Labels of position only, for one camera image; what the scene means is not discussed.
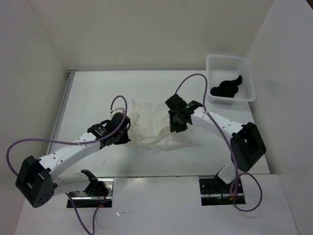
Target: laundry basket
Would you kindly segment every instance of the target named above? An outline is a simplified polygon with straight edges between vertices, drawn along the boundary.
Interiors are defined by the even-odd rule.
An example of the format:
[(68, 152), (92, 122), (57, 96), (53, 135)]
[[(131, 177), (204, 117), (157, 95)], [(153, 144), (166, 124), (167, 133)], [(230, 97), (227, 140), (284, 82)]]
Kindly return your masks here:
[[(233, 104), (234, 101), (247, 102), (255, 100), (255, 90), (249, 63), (246, 58), (231, 55), (209, 55), (206, 58), (209, 101), (221, 104)], [(243, 82), (233, 98), (211, 95), (213, 87), (218, 87), (225, 80), (234, 80), (242, 76)]]

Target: purple cable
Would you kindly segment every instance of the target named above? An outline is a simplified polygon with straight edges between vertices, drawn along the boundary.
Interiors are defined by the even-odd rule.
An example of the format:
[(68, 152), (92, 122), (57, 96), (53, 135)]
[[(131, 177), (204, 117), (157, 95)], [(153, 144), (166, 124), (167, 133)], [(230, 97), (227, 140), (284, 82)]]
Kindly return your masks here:
[[(114, 131), (112, 131), (110, 134), (108, 134), (107, 136), (104, 136), (104, 137), (102, 137), (102, 138), (100, 138), (100, 139), (98, 139), (98, 140), (87, 141), (87, 142), (80, 142), (79, 144), (96, 143), (96, 142), (99, 142), (99, 141), (102, 141), (102, 140), (105, 140), (105, 139), (111, 137), (112, 135), (114, 135), (114, 134), (118, 131), (118, 129), (122, 126), (122, 124), (123, 124), (123, 122), (124, 122), (124, 120), (125, 120), (125, 118), (126, 118), (126, 114), (127, 114), (127, 101), (126, 101), (126, 99), (125, 99), (124, 96), (118, 95), (118, 96), (115, 97), (114, 100), (112, 101), (112, 103), (111, 103), (111, 109), (112, 109), (113, 104), (114, 104), (114, 102), (116, 101), (117, 98), (122, 98), (122, 99), (124, 100), (124, 102), (125, 102), (125, 115), (123, 116), (122, 121), (121, 121), (121, 123), (117, 126), (117, 128), (116, 128)], [(22, 142), (25, 142), (25, 141), (41, 141), (41, 142), (60, 143), (60, 144), (67, 144), (67, 145), (79, 145), (79, 144), (76, 143), (76, 142), (54, 141), (54, 140), (49, 140), (49, 139), (38, 139), (38, 138), (29, 138), (29, 139), (22, 139), (22, 140), (16, 141), (16, 142), (14, 142), (13, 144), (11, 144), (11, 145), (8, 147), (7, 151), (6, 151), (6, 162), (7, 162), (8, 166), (9, 166), (10, 170), (11, 170), (16, 176), (18, 176), (18, 173), (16, 172), (16, 170), (12, 167), (12, 165), (11, 165), (11, 163), (10, 163), (9, 153), (10, 153), (10, 150), (11, 150), (16, 144), (22, 143)]]
[(73, 199), (71, 198), (71, 196), (70, 196), (68, 193), (66, 193), (66, 196), (68, 196), (68, 198), (69, 198), (69, 200), (70, 200), (70, 202), (71, 202), (71, 204), (72, 204), (72, 206), (73, 206), (73, 208), (74, 208), (74, 210), (75, 210), (75, 213), (76, 213), (76, 215), (77, 215), (77, 218), (78, 218), (80, 224), (82, 225), (82, 227), (84, 228), (84, 230), (86, 231), (86, 233), (88, 233), (89, 235), (94, 235), (94, 232), (95, 232), (95, 230), (94, 230), (94, 220), (95, 220), (95, 218), (96, 218), (97, 211), (98, 211), (98, 209), (99, 209), (103, 204), (105, 204), (106, 202), (108, 202), (109, 199), (108, 199), (108, 200), (104, 200), (104, 201), (96, 208), (96, 210), (94, 211), (93, 217), (92, 217), (92, 233), (91, 233), (91, 232), (89, 232), (89, 230), (88, 230), (88, 229), (86, 228), (86, 226), (84, 225), (84, 223), (83, 223), (83, 221), (82, 221), (82, 219), (81, 219), (81, 217), (80, 217), (80, 215), (79, 215), (79, 213), (78, 213), (78, 211), (77, 211), (77, 208), (76, 208), (75, 203), (74, 203)]
[[(207, 92), (207, 78), (206, 78), (203, 74), (201, 74), (201, 73), (194, 73), (194, 74), (192, 74), (192, 75), (189, 75), (188, 77), (186, 77), (186, 78), (180, 83), (180, 85), (178, 86), (177, 90), (175, 91), (175, 94), (177, 94), (177, 92), (179, 91), (180, 87), (183, 85), (183, 83), (184, 83), (187, 79), (189, 79), (190, 77), (193, 77), (193, 76), (197, 76), (197, 75), (198, 75), (198, 76), (202, 76), (202, 77), (204, 78), (204, 81), (205, 81), (205, 88), (204, 88), (203, 101), (202, 101), (202, 102), (203, 102), (203, 109), (205, 110), (205, 112), (206, 112), (206, 114), (208, 115), (208, 117), (212, 120), (212, 122), (214, 123), (214, 125), (217, 127), (217, 129), (218, 129), (219, 132), (221, 133), (221, 135), (222, 135), (224, 141), (226, 142), (227, 147), (228, 147), (228, 149), (229, 149), (229, 151), (230, 151), (230, 155), (231, 155), (232, 161), (233, 161), (234, 166), (235, 166), (235, 175), (236, 175), (236, 176), (235, 176), (235, 180), (232, 182), (232, 184), (231, 184), (231, 186), (230, 186), (230, 191), (229, 191), (230, 196), (234, 197), (234, 196), (236, 196), (236, 195), (238, 194), (239, 178), (240, 178), (241, 175), (239, 175), (239, 173), (238, 173), (238, 164), (237, 164), (237, 161), (236, 161), (236, 158), (235, 158), (235, 154), (234, 154), (234, 152), (233, 152), (233, 150), (232, 150), (232, 148), (231, 148), (231, 146), (230, 146), (230, 143), (229, 143), (229, 141), (228, 141), (226, 135), (224, 134), (223, 130), (220, 128), (220, 126), (218, 125), (218, 123), (215, 121), (215, 119), (210, 115), (210, 113), (209, 113), (209, 112), (207, 111), (207, 109), (206, 109), (206, 106), (205, 106), (205, 98), (206, 98), (206, 92)], [(263, 192), (262, 192), (262, 188), (261, 188), (259, 182), (256, 180), (256, 178), (255, 178), (253, 175), (251, 175), (250, 173), (247, 173), (247, 172), (244, 172), (243, 174), (247, 174), (247, 175), (251, 176), (251, 177), (254, 179), (254, 181), (257, 183), (257, 185), (258, 185), (258, 187), (259, 187), (259, 189), (260, 189), (260, 194), (261, 194), (261, 196), (260, 196), (260, 201), (259, 201), (259, 203), (258, 203), (254, 208), (249, 209), (249, 210), (240, 209), (240, 208), (238, 208), (238, 207), (235, 205), (235, 201), (236, 201), (238, 198), (235, 198), (235, 199), (234, 199), (233, 205), (234, 205), (234, 207), (235, 207), (236, 209), (238, 209), (238, 210), (240, 210), (240, 211), (242, 211), (242, 212), (251, 212), (251, 211), (257, 209), (257, 208), (260, 206), (260, 204), (261, 204), (261, 202), (262, 202), (262, 198), (263, 198)]]

